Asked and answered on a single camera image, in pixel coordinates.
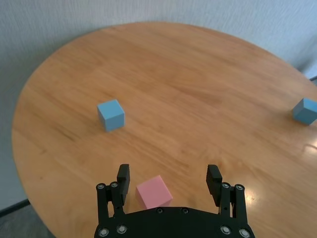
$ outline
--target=table surface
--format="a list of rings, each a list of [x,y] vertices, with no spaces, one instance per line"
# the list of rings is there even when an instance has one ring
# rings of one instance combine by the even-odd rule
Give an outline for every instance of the table surface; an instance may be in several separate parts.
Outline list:
[[[257,237],[315,237],[317,126],[291,118],[317,88],[292,66],[213,30],[134,23],[80,37],[30,77],[16,106],[14,159],[30,202],[58,238],[92,237],[95,186],[129,163],[161,175],[171,206],[216,212],[206,170],[246,187]],[[126,126],[105,133],[97,104],[117,99]]]

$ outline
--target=light blue cube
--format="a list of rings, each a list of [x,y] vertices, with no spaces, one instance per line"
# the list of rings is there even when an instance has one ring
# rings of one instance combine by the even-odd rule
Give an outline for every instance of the light blue cube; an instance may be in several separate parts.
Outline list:
[[[117,100],[101,103],[97,109],[99,119],[107,132],[125,125],[124,110]]]
[[[293,118],[310,125],[317,119],[317,102],[303,98],[293,109]]]

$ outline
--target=white wall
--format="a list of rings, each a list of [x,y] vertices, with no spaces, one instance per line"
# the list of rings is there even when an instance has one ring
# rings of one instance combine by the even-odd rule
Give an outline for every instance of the white wall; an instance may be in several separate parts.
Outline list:
[[[0,210],[25,198],[12,160],[11,121],[31,72],[80,35],[135,21],[223,31],[271,51],[309,77],[317,74],[310,65],[316,60],[316,0],[0,0]]]

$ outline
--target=screw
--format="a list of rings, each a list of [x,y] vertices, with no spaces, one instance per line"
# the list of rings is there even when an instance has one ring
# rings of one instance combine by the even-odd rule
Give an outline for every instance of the screw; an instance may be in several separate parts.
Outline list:
[[[158,208],[158,209],[157,209],[157,212],[158,212],[159,214],[161,214],[161,213],[163,213],[163,209]]]
[[[119,234],[124,234],[124,233],[126,233],[126,231],[127,231],[127,227],[124,225],[118,226],[118,228],[117,228],[117,232]]]
[[[225,187],[225,188],[229,188],[230,187],[229,184],[227,184],[227,183],[223,183],[222,186]]]
[[[100,237],[106,237],[108,234],[109,234],[109,230],[106,229],[106,228],[102,228],[102,229],[99,231],[99,236],[100,236]]]
[[[187,208],[182,208],[182,212],[184,213],[184,214],[187,214],[187,213],[189,213],[189,211],[188,211],[188,209]]]
[[[228,234],[231,233],[230,228],[229,228],[229,227],[226,227],[226,226],[220,227],[220,230],[222,231],[222,233],[224,233],[224,234],[226,234],[226,235],[228,235]]]
[[[241,186],[241,185],[236,185],[236,188],[237,188],[238,190],[243,190],[243,186]]]
[[[102,184],[102,183],[100,183],[100,184],[98,184],[97,185],[97,188],[99,188],[99,189],[103,189],[105,186]]]
[[[249,238],[250,237],[250,233],[246,229],[240,229],[239,233],[244,238]]]

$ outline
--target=round wooden table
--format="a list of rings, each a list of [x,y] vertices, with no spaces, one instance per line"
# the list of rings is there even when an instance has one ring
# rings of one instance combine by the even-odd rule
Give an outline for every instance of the round wooden table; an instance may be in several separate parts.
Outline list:
[[[171,206],[216,212],[208,164],[246,187],[258,238],[315,237],[317,126],[292,120],[317,88],[292,66],[213,30],[135,23],[80,37],[30,77],[12,129],[31,204],[57,238],[92,237],[99,182],[129,163],[137,184],[161,175]],[[97,104],[117,99],[126,126],[103,130]]]

